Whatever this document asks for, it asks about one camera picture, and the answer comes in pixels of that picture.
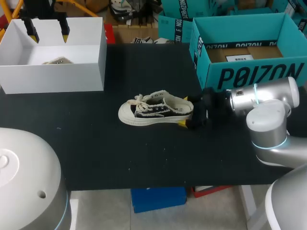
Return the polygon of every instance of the cardboard box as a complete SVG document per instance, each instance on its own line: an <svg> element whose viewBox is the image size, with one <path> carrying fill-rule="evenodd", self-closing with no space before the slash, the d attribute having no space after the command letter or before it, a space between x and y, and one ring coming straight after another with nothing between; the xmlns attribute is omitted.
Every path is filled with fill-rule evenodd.
<svg viewBox="0 0 307 230"><path fill-rule="evenodd" d="M245 15L245 14L262 14L262 13L273 13L270 7L239 10L237 7L234 7L233 11L229 11L228 15Z"/></svg>
<svg viewBox="0 0 307 230"><path fill-rule="evenodd" d="M295 0L275 0L272 3L271 9L273 13L284 12L292 17L296 10Z"/></svg>
<svg viewBox="0 0 307 230"><path fill-rule="evenodd" d="M143 20L145 23L139 25L139 19L131 20L131 25L126 25L124 22L118 22L110 13L110 9L106 13L106 23L112 24L114 37L117 44L131 43L135 37L145 38L151 37L153 40L158 39L158 28L153 22L154 19Z"/></svg>
<svg viewBox="0 0 307 230"><path fill-rule="evenodd" d="M159 14L158 21L159 37L175 42L190 42L192 22L166 17L164 11Z"/></svg>
<svg viewBox="0 0 307 230"><path fill-rule="evenodd" d="M307 16L303 16L300 13L294 13L292 20L297 25L298 29L302 31L303 34L307 35Z"/></svg>
<svg viewBox="0 0 307 230"><path fill-rule="evenodd" d="M187 20L217 15L215 0L162 0L165 16Z"/></svg>
<svg viewBox="0 0 307 230"><path fill-rule="evenodd" d="M93 13L98 13L109 4L109 0L86 0L86 7Z"/></svg>
<svg viewBox="0 0 307 230"><path fill-rule="evenodd" d="M0 43L0 85L6 94L103 91L106 36L102 18L67 18L67 43L58 20L32 22L39 43L27 35L21 19L11 21ZM73 64L43 65L59 57Z"/></svg>
<svg viewBox="0 0 307 230"><path fill-rule="evenodd" d="M184 205L187 193L184 187L131 189L134 213Z"/></svg>
<svg viewBox="0 0 307 230"><path fill-rule="evenodd" d="M76 2L85 7L85 0L76 0ZM84 17L86 15L84 11L80 10L70 2L55 2L54 11L66 12L67 17Z"/></svg>
<svg viewBox="0 0 307 230"><path fill-rule="evenodd" d="M201 88L307 79L307 40L285 13L194 18L189 50Z"/></svg>

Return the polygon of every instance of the white box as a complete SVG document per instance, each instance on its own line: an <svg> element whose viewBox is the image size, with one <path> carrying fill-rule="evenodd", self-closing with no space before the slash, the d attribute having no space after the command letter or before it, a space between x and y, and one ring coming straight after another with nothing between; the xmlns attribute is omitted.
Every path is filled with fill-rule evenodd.
<svg viewBox="0 0 307 230"><path fill-rule="evenodd" d="M64 43L57 20L32 20L39 43L24 22L12 20L0 43L0 85L6 94L103 91L106 36L102 18L67 18ZM65 57L73 64L43 65Z"/></svg>

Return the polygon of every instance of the black table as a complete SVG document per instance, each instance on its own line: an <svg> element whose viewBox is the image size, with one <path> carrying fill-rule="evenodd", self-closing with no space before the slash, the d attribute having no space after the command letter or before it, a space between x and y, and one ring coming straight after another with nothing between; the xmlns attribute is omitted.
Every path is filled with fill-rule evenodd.
<svg viewBox="0 0 307 230"><path fill-rule="evenodd" d="M46 140L59 157L68 189L268 184L290 171L257 160L244 118L196 131L120 122L120 105L139 93L201 92L187 45L108 46L106 66L104 92L0 92L0 127ZM302 94L288 119L292 135L307 136L306 104Z"/></svg>

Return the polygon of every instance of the yellow frame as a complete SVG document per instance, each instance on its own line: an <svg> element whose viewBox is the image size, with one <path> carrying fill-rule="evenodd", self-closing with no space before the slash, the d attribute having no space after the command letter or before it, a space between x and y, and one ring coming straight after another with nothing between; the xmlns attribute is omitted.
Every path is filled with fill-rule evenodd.
<svg viewBox="0 0 307 230"><path fill-rule="evenodd" d="M84 6L80 5L79 3L77 3L74 0L56 0L56 2L61 2L61 1L62 2L69 2L73 5L75 5L80 10L82 10L83 12L91 15L92 17L98 17L97 14L91 12L89 9L85 8ZM23 4L24 4L24 0L19 0L13 14L11 14L11 10L6 3L6 0L0 0L0 6L2 7L4 15L5 15L5 17L6 17L6 19L8 20L9 23L11 22L12 19L18 18L19 11L20 11ZM5 33L4 29L0 30L0 42L3 38L3 36L4 36L4 33Z"/></svg>

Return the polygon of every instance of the shoelace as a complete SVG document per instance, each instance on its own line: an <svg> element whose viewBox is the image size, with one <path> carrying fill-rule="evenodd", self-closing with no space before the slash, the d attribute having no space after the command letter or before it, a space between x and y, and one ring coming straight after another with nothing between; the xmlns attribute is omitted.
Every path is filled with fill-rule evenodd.
<svg viewBox="0 0 307 230"><path fill-rule="evenodd" d="M139 94L138 96L135 96L134 99L128 100L128 104L136 105L136 111L138 112L146 112L146 111L152 111L153 108L149 108L149 104L147 104L145 101L151 98L150 95L144 96L142 94Z"/></svg>

